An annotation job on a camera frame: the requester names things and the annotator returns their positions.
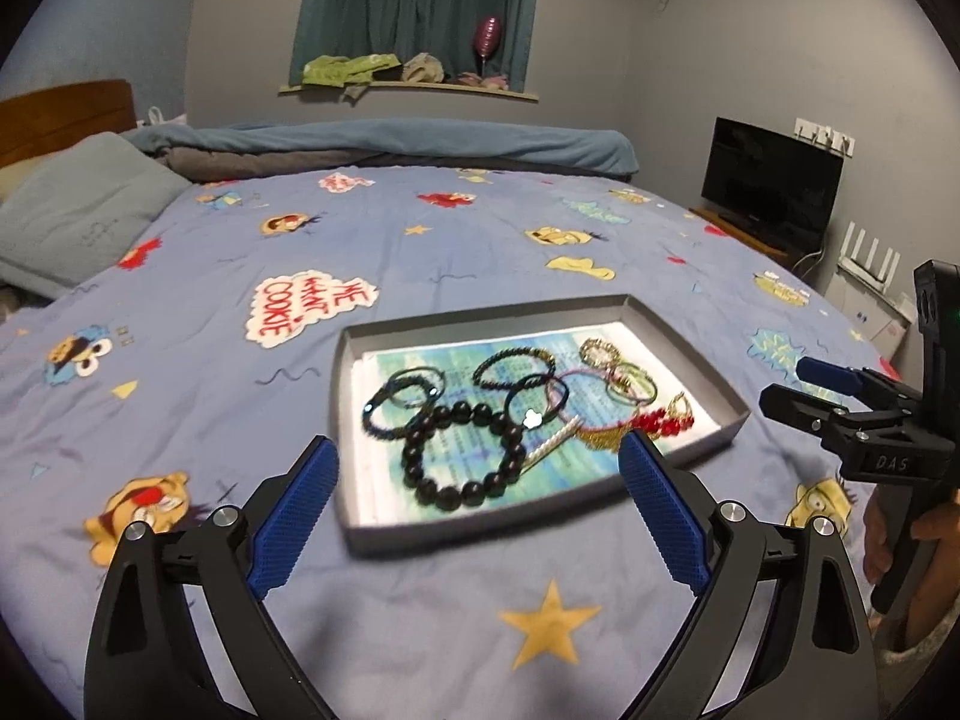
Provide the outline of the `pearl bar hair clip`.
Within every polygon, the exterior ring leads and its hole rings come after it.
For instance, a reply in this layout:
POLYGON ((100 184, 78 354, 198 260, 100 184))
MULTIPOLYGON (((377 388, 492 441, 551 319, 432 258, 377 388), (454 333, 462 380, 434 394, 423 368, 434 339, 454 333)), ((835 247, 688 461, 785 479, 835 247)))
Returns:
POLYGON ((523 466, 521 466, 521 473, 527 473, 529 470, 532 470, 535 465, 539 465, 540 461, 545 460, 550 454, 553 454, 558 447, 562 447, 567 440, 579 433, 581 426, 583 426, 583 418, 575 416, 571 418, 565 426, 560 427, 556 433, 551 434, 548 439, 545 439, 544 442, 540 442, 532 452, 527 454, 526 460, 523 461, 523 466))

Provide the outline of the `white wifi router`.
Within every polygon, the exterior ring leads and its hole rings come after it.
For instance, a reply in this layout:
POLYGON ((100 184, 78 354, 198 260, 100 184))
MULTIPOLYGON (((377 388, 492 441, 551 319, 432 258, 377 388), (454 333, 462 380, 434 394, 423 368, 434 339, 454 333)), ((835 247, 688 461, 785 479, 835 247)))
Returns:
POLYGON ((871 238, 865 227, 850 221, 839 249, 839 271, 848 273, 878 294, 885 294, 895 280, 901 254, 893 247, 882 247, 879 238, 871 238))

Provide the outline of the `wooden tv stand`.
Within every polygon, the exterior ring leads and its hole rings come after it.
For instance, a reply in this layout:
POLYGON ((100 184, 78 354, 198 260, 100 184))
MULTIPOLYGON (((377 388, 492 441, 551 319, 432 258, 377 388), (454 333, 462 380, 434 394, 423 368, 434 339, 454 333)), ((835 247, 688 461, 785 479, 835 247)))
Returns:
POLYGON ((768 257, 768 259, 776 262, 778 265, 796 268, 797 264, 804 259, 802 252, 786 249, 786 247, 781 247, 781 245, 768 244, 768 242, 762 241, 760 238, 757 238, 757 236, 754 236, 754 234, 743 231, 743 229, 740 229, 740 227, 737 227, 734 223, 726 221, 719 213, 716 213, 716 211, 706 210, 706 208, 692 208, 690 213, 704 221, 706 231, 708 231, 709 234, 727 236, 728 238, 734 239, 734 241, 739 241, 741 244, 747 245, 748 249, 765 255, 765 257, 768 257))

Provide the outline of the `black television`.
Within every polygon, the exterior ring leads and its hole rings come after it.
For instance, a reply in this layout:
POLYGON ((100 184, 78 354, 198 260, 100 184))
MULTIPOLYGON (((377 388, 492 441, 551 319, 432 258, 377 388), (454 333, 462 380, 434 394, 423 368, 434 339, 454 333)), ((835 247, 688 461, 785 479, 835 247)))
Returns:
POLYGON ((810 254, 827 234, 843 166, 818 146, 718 117, 701 198, 773 244, 810 254))

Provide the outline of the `grey shallow box tray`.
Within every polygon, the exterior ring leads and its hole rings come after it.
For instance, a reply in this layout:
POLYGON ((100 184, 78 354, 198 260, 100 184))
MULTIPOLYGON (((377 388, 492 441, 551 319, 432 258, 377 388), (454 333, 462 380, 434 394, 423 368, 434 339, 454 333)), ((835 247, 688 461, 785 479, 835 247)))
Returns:
POLYGON ((748 415, 631 296, 358 325, 332 374, 338 515, 358 554, 480 538, 612 496, 631 429, 685 466, 748 415))

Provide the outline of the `blue printed paper liner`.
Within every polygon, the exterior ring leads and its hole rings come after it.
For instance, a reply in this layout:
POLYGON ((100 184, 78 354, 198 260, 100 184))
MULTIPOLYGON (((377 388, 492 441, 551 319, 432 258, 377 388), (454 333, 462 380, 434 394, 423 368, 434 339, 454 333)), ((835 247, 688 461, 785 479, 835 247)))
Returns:
POLYGON ((420 527, 582 493, 645 433, 685 457, 719 433, 701 387, 625 322, 363 351, 350 369, 355 528, 420 527), (579 433, 521 473, 575 416, 579 433))

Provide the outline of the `grey-blue pillow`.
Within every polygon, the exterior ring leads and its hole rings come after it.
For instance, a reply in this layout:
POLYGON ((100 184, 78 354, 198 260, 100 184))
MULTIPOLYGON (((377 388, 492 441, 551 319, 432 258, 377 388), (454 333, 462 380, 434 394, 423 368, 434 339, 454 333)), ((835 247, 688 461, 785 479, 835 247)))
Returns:
POLYGON ((44 161, 2 203, 2 281, 55 301, 121 260, 190 182, 117 133, 44 161))

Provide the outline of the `pink balloon on stand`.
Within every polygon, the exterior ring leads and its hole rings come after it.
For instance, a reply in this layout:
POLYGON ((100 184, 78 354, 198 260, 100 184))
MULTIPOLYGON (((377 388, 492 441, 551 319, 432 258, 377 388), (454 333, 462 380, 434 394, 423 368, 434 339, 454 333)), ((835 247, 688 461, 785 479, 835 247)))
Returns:
POLYGON ((478 75, 485 75, 488 62, 493 59, 501 43, 503 25, 498 16, 485 16, 478 23, 473 35, 472 49, 477 59, 478 75))

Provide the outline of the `beige cloth on sill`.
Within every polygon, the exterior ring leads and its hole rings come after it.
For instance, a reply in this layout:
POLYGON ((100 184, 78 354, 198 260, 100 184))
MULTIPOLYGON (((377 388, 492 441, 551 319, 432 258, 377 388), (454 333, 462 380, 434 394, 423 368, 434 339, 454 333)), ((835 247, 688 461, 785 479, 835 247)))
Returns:
POLYGON ((439 85, 444 78, 443 62, 429 52, 420 52, 407 60, 400 76, 400 80, 409 85, 439 85))

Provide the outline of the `rolled blue grey blanket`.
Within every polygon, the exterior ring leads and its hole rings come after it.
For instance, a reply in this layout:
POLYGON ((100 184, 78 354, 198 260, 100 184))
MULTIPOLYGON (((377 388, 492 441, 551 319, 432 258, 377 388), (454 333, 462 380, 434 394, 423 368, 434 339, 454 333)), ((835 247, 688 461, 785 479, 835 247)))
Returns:
POLYGON ((638 171, 635 148, 617 130, 457 119, 356 119, 215 128, 163 124, 130 130, 125 138, 192 182, 352 166, 539 169, 615 181, 626 181, 638 171))

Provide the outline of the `wooden window sill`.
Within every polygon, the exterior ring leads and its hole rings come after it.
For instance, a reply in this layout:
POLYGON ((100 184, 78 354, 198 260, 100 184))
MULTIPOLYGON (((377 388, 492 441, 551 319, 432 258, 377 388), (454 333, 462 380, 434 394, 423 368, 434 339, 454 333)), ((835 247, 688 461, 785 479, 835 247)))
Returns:
POLYGON ((371 91, 405 91, 405 93, 459 94, 459 96, 477 96, 477 98, 496 98, 517 101, 518 103, 539 104, 540 96, 535 93, 511 91, 511 89, 489 88, 488 86, 456 85, 455 83, 405 83, 371 82, 369 85, 347 85, 343 88, 322 85, 285 85, 277 89, 278 96, 301 96, 301 94, 336 94, 348 103, 356 103, 364 94, 371 91))

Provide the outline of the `white plastic bag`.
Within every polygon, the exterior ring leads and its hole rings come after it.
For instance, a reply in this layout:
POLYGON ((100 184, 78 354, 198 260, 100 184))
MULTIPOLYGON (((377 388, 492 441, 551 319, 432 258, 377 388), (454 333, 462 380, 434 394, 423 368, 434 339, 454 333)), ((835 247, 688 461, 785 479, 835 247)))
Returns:
POLYGON ((189 122, 189 119, 187 119, 187 115, 185 114, 179 114, 176 115, 176 117, 172 117, 172 119, 168 119, 158 106, 149 106, 145 117, 137 121, 137 127, 159 127, 160 125, 166 124, 185 125, 187 122, 189 122))

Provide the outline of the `wooden headboard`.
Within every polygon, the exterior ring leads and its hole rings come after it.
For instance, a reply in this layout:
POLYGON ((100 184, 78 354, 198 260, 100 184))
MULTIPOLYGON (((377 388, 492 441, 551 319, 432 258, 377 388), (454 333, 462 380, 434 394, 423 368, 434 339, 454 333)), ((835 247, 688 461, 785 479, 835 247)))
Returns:
POLYGON ((39 89, 0 103, 0 166, 62 151, 101 132, 137 125, 132 86, 125 80, 39 89))

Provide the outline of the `teal curtain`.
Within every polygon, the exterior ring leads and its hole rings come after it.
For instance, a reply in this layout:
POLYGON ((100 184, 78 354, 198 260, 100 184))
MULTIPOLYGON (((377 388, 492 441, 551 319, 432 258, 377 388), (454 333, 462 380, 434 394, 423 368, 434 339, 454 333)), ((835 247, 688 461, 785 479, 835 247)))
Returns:
POLYGON ((301 83, 302 67, 319 55, 395 54, 407 62, 429 52, 446 78, 477 73, 472 41, 485 16, 503 25, 500 47, 485 75, 505 75, 509 89, 526 87, 537 0, 301 0, 288 82, 301 83))

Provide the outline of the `green cloth on sill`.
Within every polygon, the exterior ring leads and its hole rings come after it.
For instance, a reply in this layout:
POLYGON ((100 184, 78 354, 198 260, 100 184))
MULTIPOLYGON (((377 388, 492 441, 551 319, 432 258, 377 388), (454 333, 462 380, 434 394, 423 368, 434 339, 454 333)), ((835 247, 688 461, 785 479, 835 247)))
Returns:
POLYGON ((359 57, 343 55, 319 55, 302 67, 302 86, 327 86, 346 88, 353 85, 369 85, 378 71, 400 67, 395 54, 368 54, 359 57))

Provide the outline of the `wall hook rack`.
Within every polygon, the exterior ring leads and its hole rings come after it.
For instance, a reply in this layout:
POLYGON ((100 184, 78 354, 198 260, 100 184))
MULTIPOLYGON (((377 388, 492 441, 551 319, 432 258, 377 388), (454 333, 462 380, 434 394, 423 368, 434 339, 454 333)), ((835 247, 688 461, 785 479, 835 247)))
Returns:
POLYGON ((797 117, 794 121, 793 135, 803 142, 818 146, 818 148, 828 149, 828 151, 839 154, 843 158, 854 156, 856 140, 853 135, 839 132, 839 130, 828 127, 828 125, 816 124, 797 117))

